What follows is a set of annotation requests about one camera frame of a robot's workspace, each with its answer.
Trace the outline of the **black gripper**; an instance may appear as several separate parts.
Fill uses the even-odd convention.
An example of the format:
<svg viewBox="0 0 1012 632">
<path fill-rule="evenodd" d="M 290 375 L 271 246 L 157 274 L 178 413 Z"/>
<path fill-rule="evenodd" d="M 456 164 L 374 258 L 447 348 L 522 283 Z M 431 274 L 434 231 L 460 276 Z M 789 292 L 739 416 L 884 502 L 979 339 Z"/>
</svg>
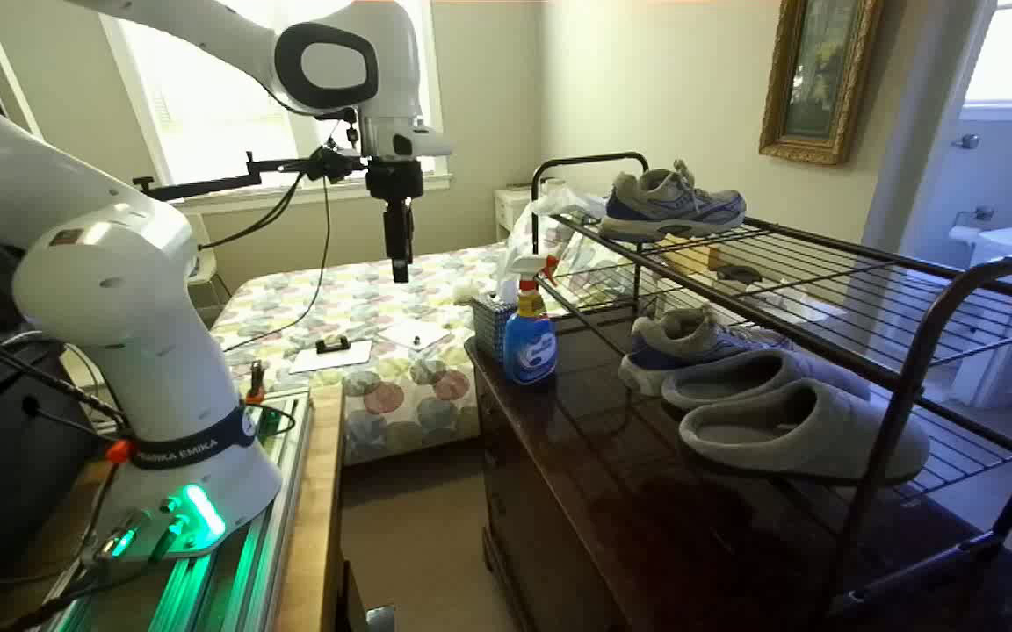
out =
<svg viewBox="0 0 1012 632">
<path fill-rule="evenodd" d="M 421 193 L 421 164 L 418 161 L 386 161 L 373 159 L 364 169 L 364 189 L 386 203 L 381 211 L 381 242 L 392 280 L 403 283 L 412 274 L 412 200 Z"/>
</svg>

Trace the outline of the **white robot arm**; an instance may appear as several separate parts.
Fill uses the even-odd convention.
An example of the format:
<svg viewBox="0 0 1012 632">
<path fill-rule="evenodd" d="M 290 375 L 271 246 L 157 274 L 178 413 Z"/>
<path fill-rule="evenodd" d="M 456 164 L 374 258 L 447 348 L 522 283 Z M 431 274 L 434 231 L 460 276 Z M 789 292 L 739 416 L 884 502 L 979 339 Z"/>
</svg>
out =
<svg viewBox="0 0 1012 632">
<path fill-rule="evenodd" d="M 418 37 L 397 0 L 352 0 L 289 28 L 221 0 L 76 2 L 192 43 L 299 115 L 356 115 L 388 266 L 412 266 L 412 200 L 447 140 L 421 121 Z M 282 472 L 186 292 L 186 215 L 0 115 L 0 242 L 21 252 L 21 315 L 82 348 L 127 416 L 128 461 L 99 512 L 101 551 L 207 554 L 256 518 Z"/>
</svg>

